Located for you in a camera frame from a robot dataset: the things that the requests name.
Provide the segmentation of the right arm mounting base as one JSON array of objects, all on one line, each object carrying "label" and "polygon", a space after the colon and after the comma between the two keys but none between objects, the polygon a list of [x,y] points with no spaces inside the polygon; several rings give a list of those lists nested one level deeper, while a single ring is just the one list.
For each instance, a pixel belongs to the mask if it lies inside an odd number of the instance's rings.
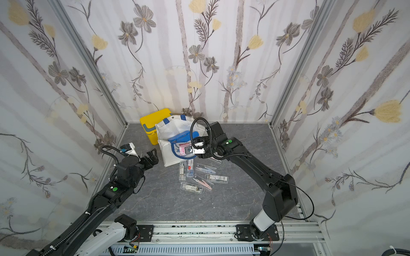
[{"label": "right arm mounting base", "polygon": [[260,231],[255,225],[236,225],[235,239],[240,242],[279,241],[279,232],[275,224],[267,230]]}]

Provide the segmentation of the white canvas cartoon tote bag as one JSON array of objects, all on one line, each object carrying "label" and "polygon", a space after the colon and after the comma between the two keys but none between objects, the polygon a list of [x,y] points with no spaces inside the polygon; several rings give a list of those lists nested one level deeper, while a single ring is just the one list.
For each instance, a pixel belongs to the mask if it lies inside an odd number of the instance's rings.
[{"label": "white canvas cartoon tote bag", "polygon": [[186,115],[172,115],[155,125],[165,167],[196,158],[192,149],[185,150],[183,154],[180,150],[181,145],[191,146],[191,138],[203,136],[206,132],[205,127],[198,123],[192,128],[193,121],[194,118]]}]

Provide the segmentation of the clear case with red label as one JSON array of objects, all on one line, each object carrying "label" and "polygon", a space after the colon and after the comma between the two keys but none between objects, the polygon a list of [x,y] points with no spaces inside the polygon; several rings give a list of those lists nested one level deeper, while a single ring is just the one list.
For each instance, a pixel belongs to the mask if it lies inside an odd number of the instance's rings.
[{"label": "clear case with red label", "polygon": [[191,178],[194,176],[194,159],[190,159],[187,161],[187,174],[186,176],[188,178]]}]

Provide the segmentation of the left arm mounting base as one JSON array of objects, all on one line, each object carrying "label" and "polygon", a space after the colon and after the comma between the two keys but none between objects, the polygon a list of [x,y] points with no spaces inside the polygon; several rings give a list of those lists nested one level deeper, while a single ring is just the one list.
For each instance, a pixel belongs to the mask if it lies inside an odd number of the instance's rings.
[{"label": "left arm mounting base", "polygon": [[125,235],[120,242],[151,242],[154,226],[137,224],[137,221],[125,214],[120,215],[114,220],[121,224],[125,229]]}]

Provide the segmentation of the yellow plastic lidded box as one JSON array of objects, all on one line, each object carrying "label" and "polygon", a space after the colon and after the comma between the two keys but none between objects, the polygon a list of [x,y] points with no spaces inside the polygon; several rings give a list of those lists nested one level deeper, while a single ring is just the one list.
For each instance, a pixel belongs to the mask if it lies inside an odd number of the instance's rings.
[{"label": "yellow plastic lidded box", "polygon": [[170,116],[171,111],[168,108],[165,108],[140,118],[140,124],[152,145],[158,144],[156,125]]}]

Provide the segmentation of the aluminium front rail frame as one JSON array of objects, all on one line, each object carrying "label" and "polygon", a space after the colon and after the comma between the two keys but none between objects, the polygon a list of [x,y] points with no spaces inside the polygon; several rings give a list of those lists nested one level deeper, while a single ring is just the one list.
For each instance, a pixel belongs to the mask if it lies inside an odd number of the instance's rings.
[{"label": "aluminium front rail frame", "polygon": [[[91,235],[113,231],[113,223],[102,223]],[[292,245],[302,255],[329,256],[325,237],[315,222],[276,223],[279,241],[240,242],[235,239],[236,225],[244,222],[142,222],[153,225],[151,242],[115,242],[98,256],[223,256],[273,255],[290,251]]]}]

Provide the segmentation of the clear case with pink compass centre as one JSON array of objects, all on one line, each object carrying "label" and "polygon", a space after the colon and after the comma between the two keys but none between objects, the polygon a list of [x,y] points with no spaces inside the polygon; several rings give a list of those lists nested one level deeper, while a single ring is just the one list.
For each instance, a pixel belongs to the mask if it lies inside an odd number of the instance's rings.
[{"label": "clear case with pink compass centre", "polygon": [[202,176],[199,175],[194,175],[193,181],[195,181],[197,184],[201,185],[204,189],[208,191],[212,191],[214,184],[207,179],[203,178]]}]

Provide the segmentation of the pink compass set case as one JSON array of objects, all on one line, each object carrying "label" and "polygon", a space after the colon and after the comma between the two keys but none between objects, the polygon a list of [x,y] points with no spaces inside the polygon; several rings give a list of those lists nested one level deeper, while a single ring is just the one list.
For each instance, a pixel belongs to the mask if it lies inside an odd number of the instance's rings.
[{"label": "pink compass set case", "polygon": [[183,143],[178,145],[178,153],[181,157],[192,156],[193,147],[191,143]]}]

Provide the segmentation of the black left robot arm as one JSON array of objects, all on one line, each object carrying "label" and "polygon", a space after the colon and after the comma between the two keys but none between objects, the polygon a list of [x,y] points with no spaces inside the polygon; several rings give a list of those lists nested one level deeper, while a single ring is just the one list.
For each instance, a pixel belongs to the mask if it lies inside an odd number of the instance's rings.
[{"label": "black left robot arm", "polygon": [[113,231],[91,237],[98,226],[114,213],[145,182],[145,171],[159,163],[156,149],[138,156],[132,143],[115,148],[103,145],[100,151],[114,160],[109,182],[89,201],[86,210],[56,239],[30,256],[99,255],[115,242],[133,241],[139,236],[135,219],[123,214],[116,218]]}]

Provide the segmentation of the clear long compass case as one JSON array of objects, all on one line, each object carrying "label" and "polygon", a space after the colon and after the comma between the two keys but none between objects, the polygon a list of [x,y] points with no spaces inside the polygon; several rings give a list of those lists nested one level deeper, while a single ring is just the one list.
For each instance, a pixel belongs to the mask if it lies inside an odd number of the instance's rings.
[{"label": "clear long compass case", "polygon": [[212,183],[222,183],[222,184],[227,184],[228,183],[228,177],[227,176],[219,176],[219,175],[206,175],[206,180],[212,182]]}]

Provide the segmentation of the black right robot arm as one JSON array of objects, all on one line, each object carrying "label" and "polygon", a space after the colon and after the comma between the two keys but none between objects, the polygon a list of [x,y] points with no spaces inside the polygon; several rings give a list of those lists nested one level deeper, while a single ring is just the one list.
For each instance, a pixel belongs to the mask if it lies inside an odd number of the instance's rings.
[{"label": "black right robot arm", "polygon": [[273,171],[252,155],[240,140],[228,138],[218,122],[210,124],[203,117],[194,119],[190,127],[190,141],[195,156],[232,162],[265,192],[262,209],[250,221],[248,230],[237,232],[239,241],[262,240],[271,226],[282,221],[298,205],[297,190],[306,193],[296,185],[291,175],[283,176]]}]

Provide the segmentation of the clear case small lower centre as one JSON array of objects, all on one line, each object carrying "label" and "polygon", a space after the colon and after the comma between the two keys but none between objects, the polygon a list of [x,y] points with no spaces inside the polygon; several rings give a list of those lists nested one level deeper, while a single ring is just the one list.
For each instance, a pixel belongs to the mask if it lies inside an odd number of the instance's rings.
[{"label": "clear case small lower centre", "polygon": [[200,185],[196,185],[189,182],[181,182],[180,188],[183,191],[187,191],[190,193],[202,194],[204,192],[204,188]]}]

